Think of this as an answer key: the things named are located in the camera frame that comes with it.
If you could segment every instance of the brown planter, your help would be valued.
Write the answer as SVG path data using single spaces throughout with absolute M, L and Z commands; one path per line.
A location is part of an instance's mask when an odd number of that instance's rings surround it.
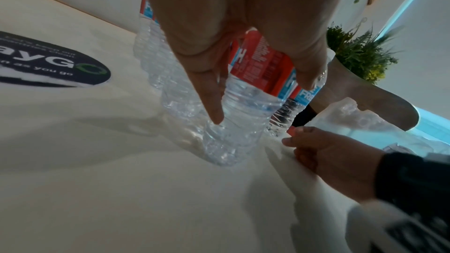
M 410 130 L 419 122 L 419 113 L 408 101 L 359 78 L 334 58 L 328 65 L 327 83 L 310 106 L 320 113 L 346 97 L 355 100 L 360 110 L 371 110 L 402 130 Z

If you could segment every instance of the blue light strip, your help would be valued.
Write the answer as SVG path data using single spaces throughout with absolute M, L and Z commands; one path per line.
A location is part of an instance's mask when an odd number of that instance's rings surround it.
M 387 31 L 392 27 L 392 25 L 397 21 L 397 19 L 403 14 L 403 12 L 410 6 L 410 4 L 414 0 L 405 0 L 403 1 L 402 5 L 397 9 L 397 11 L 394 13 L 394 15 L 391 16 L 391 18 L 388 20 L 386 26 L 384 26 L 383 30 L 380 32 L 380 35 L 378 38 L 384 36 Z

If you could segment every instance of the red and blue label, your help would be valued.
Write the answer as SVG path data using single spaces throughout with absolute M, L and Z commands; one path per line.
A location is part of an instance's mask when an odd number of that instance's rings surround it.
M 320 89 L 321 88 L 317 86 L 316 88 L 314 88 L 314 90 L 308 91 L 304 90 L 300 86 L 297 86 L 294 91 L 292 91 L 292 94 L 289 96 L 289 98 L 303 106 L 308 106 L 308 104 L 311 102 L 314 96 L 316 96 Z
M 144 15 L 147 18 L 150 18 L 152 20 L 155 20 L 156 23 L 158 23 L 158 20 L 155 18 L 155 14 L 153 13 L 153 9 L 151 9 L 150 3 L 148 0 L 142 0 L 141 1 L 141 11 L 140 13 Z
M 282 100 L 297 86 L 291 59 L 256 30 L 247 32 L 230 65 L 232 75 Z

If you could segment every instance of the tabletop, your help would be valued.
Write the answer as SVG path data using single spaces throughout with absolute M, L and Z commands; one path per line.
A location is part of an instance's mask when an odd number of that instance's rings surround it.
M 234 167 L 201 159 L 164 119 L 134 34 L 53 0 L 0 5 L 1 31 L 112 73 L 86 88 L 0 85 L 0 252 L 349 252 L 355 202 L 279 141 Z

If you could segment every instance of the black sleeve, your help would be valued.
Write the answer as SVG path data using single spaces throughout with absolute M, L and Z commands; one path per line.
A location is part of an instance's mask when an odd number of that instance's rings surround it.
M 386 154 L 377 169 L 375 194 L 428 227 L 450 225 L 450 164 L 404 153 Z

